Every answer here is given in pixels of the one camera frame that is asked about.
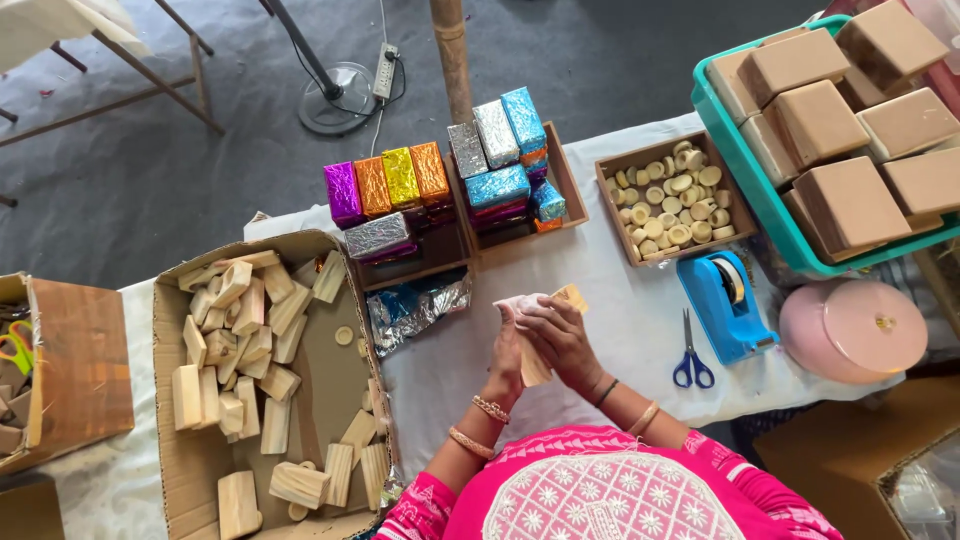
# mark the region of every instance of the pink kurta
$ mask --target pink kurta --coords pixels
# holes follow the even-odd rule
[[[459,500],[420,473],[374,536],[441,538],[842,540],[804,499],[697,431],[672,450],[594,426],[507,444]]]

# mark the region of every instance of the woman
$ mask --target woman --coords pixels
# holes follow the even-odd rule
[[[375,539],[842,540],[778,480],[604,371],[574,307],[537,302],[516,320],[499,307],[490,380]],[[518,332],[620,430],[547,430],[493,457],[523,391]]]

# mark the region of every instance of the gray carpet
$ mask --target gray carpet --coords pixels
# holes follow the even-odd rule
[[[153,2],[124,0],[167,79],[190,72],[187,39]],[[365,157],[373,126],[342,139],[296,118],[303,73],[283,28],[255,0],[171,0],[216,50],[205,59],[212,133],[166,96],[0,149],[0,273],[117,288],[226,243],[261,209],[277,215],[325,202],[322,167]],[[384,0],[390,42],[408,71],[387,108],[377,152],[445,137],[444,82],[425,0]],[[803,22],[825,0],[771,4],[588,0],[464,0],[475,103],[529,86],[540,116],[574,141],[692,109],[690,72],[715,52]],[[376,0],[289,0],[323,61],[372,67],[382,40]],[[148,83],[92,37],[51,51],[0,81],[0,137],[104,104]],[[43,99],[40,90],[53,89]],[[192,86],[181,91],[190,95]]]

